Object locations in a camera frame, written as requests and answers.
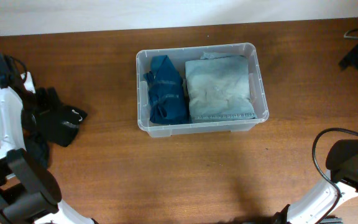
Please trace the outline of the teal blue garment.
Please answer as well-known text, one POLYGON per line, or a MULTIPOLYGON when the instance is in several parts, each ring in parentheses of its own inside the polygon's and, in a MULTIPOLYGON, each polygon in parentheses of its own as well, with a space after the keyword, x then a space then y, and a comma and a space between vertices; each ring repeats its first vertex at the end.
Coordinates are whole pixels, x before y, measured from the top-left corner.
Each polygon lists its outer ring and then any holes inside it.
POLYGON ((154 56, 150 71, 144 74, 148 85, 149 120, 154 124, 176 125, 188 122, 183 79, 166 55, 154 56))

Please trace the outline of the light blue jeans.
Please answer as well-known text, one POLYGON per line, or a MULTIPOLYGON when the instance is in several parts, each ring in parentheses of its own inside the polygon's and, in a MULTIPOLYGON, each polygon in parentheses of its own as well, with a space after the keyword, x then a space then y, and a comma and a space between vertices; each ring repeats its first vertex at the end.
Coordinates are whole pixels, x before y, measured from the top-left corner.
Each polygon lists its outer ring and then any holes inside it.
POLYGON ((249 62, 241 55, 205 52, 185 62, 190 117, 254 112, 249 62))

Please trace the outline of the dark blue jeans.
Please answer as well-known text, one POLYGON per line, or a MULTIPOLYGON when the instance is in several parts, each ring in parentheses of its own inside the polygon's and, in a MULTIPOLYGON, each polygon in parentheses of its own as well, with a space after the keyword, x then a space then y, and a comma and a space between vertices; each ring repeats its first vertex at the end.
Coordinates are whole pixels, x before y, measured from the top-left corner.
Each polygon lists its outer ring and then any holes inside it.
POLYGON ((236 121, 243 119, 256 119, 257 115, 254 112, 234 113, 234 114, 213 114, 213 115, 199 115, 192 116, 192 123, 208 123, 221 121, 236 121))

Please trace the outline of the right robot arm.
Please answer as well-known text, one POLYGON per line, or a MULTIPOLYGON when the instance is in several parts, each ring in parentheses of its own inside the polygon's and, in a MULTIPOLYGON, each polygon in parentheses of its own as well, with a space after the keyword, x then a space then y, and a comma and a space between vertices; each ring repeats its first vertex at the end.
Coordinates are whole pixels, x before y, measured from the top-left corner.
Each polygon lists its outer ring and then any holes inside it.
POLYGON ((334 223, 330 214, 344 202, 358 197, 358 132, 344 128, 325 129, 315 137, 311 154, 321 180, 299 201, 277 212, 272 223, 334 223), (322 171, 316 159, 316 146, 324 134, 333 132, 353 138, 340 139, 333 144, 326 158, 326 170, 322 171))

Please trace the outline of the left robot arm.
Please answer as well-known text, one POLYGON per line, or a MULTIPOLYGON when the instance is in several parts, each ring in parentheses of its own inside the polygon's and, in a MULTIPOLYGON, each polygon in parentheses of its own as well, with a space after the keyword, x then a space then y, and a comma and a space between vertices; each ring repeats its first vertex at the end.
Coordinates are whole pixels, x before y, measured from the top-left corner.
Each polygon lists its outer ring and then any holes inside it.
POLYGON ((48 145, 70 145, 86 116, 54 88, 36 88, 23 62, 0 54, 1 223, 93 223, 62 199, 48 171, 48 145))

